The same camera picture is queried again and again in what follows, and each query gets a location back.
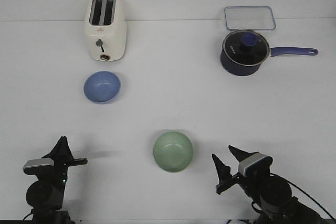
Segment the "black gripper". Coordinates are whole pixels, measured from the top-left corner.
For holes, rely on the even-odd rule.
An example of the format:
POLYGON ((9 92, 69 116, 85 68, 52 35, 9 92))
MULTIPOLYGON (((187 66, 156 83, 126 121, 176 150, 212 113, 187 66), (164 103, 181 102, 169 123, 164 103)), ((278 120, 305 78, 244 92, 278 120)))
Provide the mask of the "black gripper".
POLYGON ((47 154, 42 157, 41 166, 37 168, 36 177, 39 180, 48 180, 50 182, 66 182, 68 179, 68 168, 73 166, 86 165, 87 158, 73 158, 66 136, 61 136, 56 145, 47 154), (58 158, 61 153, 63 140, 63 149, 65 161, 55 161, 52 158, 58 158))
MULTIPOLYGON (((245 152, 231 145, 228 146, 228 149, 239 163, 257 153, 245 152)), ((218 185, 216 185, 217 194, 220 195, 232 186, 238 184, 249 198, 252 200, 260 200, 258 187, 264 178, 270 176, 270 168, 266 170, 256 170, 252 173, 252 176, 244 177, 240 173, 232 175, 230 173, 230 167, 225 165, 215 154, 212 154, 212 159, 219 180, 218 185)))

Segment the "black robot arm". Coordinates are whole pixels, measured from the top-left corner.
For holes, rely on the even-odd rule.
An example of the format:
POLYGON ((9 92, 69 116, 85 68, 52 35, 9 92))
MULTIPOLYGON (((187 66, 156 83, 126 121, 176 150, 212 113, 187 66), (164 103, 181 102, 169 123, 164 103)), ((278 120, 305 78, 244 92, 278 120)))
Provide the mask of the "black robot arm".
POLYGON ((62 210, 68 168, 87 163, 86 158, 73 157, 66 136, 60 137, 50 153, 25 163, 23 172, 37 177, 26 191, 32 223, 74 223, 69 212, 62 210))
POLYGON ((245 152, 236 147, 228 149, 238 161, 236 174, 215 154, 212 159, 217 170, 216 193, 221 194, 239 185, 252 199, 251 206, 259 214, 254 223, 328 223, 316 211, 302 204, 292 195, 292 187, 310 198, 335 222, 335 218, 314 198, 294 183, 270 172, 273 158, 260 152, 245 152))

